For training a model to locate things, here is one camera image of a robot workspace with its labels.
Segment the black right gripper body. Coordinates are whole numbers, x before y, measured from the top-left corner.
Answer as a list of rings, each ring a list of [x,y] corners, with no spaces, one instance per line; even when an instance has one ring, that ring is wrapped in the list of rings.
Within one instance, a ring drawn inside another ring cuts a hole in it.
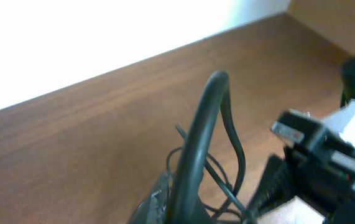
[[[285,146],[296,195],[324,216],[323,223],[355,224],[355,173],[320,164]]]

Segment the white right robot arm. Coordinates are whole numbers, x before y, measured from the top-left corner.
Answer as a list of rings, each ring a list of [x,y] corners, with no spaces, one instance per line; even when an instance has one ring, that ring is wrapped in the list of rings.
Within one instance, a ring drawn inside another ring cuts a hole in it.
[[[271,131],[285,140],[284,158],[268,158],[247,207],[246,223],[298,197],[325,223],[355,223],[355,57],[341,69],[340,108],[323,119],[283,112]]]

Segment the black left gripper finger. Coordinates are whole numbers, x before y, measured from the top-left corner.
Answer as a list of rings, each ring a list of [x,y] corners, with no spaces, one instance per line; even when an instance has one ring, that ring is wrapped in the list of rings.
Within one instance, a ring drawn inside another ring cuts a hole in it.
[[[165,172],[160,175],[148,196],[133,212],[128,224],[165,223],[170,180],[171,178],[168,173]]]

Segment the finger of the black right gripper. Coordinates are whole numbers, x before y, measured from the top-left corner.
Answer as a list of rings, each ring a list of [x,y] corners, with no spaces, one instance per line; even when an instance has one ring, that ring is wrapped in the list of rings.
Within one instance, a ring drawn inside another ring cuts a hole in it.
[[[276,154],[271,154],[247,208],[253,215],[264,215],[294,197],[295,183],[288,164]]]

